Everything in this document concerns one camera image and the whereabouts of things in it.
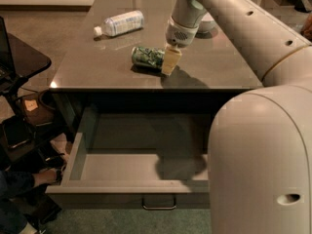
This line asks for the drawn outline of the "person's hand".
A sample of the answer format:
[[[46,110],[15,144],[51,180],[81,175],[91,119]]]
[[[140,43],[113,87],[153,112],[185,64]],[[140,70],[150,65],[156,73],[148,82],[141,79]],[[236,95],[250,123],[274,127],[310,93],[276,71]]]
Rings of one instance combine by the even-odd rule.
[[[62,171],[60,169],[48,169],[38,174],[33,174],[34,186],[38,187],[43,184],[55,184],[62,179]]]

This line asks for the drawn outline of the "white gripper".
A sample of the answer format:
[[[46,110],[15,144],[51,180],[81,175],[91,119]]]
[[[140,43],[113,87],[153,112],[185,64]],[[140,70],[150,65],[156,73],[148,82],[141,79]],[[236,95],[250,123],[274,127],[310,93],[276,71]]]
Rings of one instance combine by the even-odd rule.
[[[166,40],[169,45],[165,48],[161,72],[170,76],[178,64],[182,53],[179,48],[189,46],[195,38],[199,23],[188,19],[170,17],[166,28]]]

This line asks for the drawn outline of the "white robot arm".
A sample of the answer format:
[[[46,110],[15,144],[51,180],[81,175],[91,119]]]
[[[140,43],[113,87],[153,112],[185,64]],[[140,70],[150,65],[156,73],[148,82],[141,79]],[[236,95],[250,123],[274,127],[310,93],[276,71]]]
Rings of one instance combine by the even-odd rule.
[[[188,46],[204,13],[260,83],[210,129],[212,232],[312,234],[311,44],[251,0],[176,0],[169,46]]]

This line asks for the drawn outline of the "dark blue sleeve forearm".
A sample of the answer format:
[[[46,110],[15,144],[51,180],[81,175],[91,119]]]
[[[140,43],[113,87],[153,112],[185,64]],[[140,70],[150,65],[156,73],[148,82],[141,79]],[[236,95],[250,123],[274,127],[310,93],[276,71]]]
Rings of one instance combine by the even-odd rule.
[[[10,199],[30,191],[34,177],[28,172],[0,172],[0,198]]]

